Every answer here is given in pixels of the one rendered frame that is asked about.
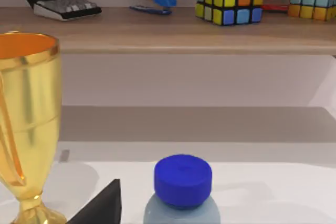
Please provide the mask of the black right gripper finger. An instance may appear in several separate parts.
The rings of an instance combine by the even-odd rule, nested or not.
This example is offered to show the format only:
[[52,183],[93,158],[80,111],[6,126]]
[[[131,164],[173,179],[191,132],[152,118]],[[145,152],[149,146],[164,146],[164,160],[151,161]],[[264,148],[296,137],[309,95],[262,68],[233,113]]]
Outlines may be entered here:
[[67,224],[120,224],[121,221],[121,185],[120,179],[114,179]]

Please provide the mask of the clear bottle with blue cap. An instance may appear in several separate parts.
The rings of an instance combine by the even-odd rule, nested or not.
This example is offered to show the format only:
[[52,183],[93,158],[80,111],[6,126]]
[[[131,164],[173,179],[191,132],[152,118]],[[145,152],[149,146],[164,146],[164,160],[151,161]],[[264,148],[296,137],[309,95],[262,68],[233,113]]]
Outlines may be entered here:
[[211,166],[200,157],[174,154],[160,159],[143,224],[221,224],[211,197],[212,178]]

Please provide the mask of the gold trophy cup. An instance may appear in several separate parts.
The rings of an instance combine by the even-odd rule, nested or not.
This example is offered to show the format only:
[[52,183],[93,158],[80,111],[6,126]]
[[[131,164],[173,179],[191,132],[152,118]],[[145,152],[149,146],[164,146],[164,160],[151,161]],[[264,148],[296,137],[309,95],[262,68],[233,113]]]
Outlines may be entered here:
[[42,199],[57,147],[61,111],[59,41],[0,34],[0,183],[18,200],[11,224],[66,224]]

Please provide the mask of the wooden shelf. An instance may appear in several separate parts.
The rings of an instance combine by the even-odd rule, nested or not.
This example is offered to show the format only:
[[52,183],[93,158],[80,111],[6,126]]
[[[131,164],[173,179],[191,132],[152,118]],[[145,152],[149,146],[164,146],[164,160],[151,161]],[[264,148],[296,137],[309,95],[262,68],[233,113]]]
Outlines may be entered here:
[[65,54],[333,55],[336,20],[319,22],[266,13],[257,24],[217,26],[191,7],[156,16],[128,8],[67,22],[38,17],[28,7],[0,7],[0,32],[55,36]]

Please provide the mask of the black and grey calculator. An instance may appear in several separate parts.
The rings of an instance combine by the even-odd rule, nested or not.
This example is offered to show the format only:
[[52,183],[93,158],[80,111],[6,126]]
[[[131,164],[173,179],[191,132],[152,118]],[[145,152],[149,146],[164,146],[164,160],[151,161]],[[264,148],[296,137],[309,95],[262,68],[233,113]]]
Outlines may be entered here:
[[101,7],[88,0],[26,0],[37,16],[68,21],[96,16]]

